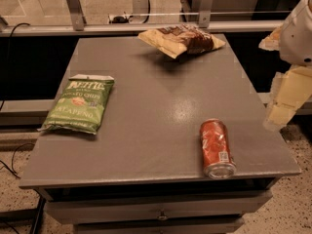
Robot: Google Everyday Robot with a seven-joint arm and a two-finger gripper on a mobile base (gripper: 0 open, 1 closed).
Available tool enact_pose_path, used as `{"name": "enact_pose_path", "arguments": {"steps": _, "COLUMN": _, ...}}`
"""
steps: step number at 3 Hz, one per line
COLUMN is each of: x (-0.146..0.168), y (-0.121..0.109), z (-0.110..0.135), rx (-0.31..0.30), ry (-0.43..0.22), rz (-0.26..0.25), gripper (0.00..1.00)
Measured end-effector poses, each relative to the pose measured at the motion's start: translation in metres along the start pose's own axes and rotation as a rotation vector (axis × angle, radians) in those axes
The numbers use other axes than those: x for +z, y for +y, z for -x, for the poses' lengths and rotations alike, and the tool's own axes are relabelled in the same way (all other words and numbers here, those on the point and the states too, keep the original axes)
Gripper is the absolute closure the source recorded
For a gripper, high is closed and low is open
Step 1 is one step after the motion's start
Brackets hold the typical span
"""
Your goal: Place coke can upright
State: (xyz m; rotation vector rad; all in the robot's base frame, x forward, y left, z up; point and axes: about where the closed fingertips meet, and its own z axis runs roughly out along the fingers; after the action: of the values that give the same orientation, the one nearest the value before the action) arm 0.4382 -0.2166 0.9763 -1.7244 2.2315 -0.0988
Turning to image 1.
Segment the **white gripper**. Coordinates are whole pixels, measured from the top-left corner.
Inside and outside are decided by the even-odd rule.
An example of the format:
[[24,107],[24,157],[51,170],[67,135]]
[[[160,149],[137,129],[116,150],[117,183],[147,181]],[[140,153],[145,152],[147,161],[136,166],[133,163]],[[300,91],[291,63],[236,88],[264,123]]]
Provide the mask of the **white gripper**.
[[282,60],[296,64],[286,73],[277,72],[271,84],[263,126],[269,131],[280,131],[312,97],[311,0],[300,0],[282,27],[275,28],[258,47],[265,51],[280,50]]

